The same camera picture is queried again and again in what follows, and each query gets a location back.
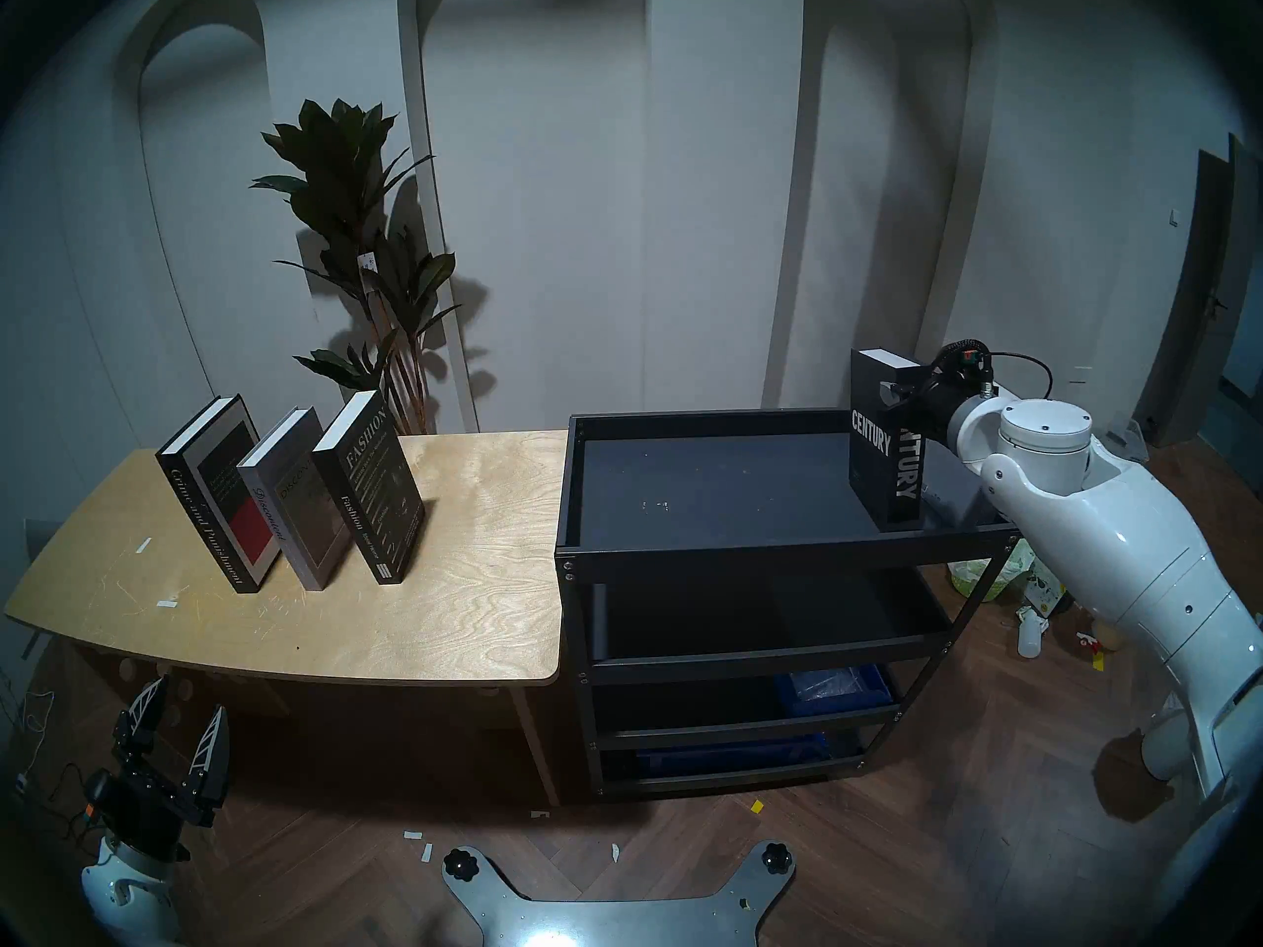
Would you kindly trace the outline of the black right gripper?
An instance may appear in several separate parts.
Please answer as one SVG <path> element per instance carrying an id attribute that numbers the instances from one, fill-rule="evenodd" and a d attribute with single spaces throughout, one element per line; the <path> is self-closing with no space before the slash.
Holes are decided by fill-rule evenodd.
<path id="1" fill-rule="evenodd" d="M 950 427 L 961 408 L 991 396 L 990 348 L 940 348 L 930 364 L 882 381 L 882 407 L 895 408 L 906 429 L 937 442 L 950 442 Z"/>

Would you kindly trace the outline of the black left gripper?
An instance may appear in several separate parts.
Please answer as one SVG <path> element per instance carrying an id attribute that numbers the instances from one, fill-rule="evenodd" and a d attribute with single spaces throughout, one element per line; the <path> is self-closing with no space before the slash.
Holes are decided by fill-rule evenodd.
<path id="1" fill-rule="evenodd" d="M 155 861 L 189 861 L 186 823 L 210 828 L 224 807 L 230 777 L 227 712 L 218 705 L 198 740 L 189 771 L 173 784 L 149 763 L 168 693 L 168 674 L 144 686 L 112 729 L 117 771 L 100 766 L 83 785 L 85 816 L 120 846 Z"/>

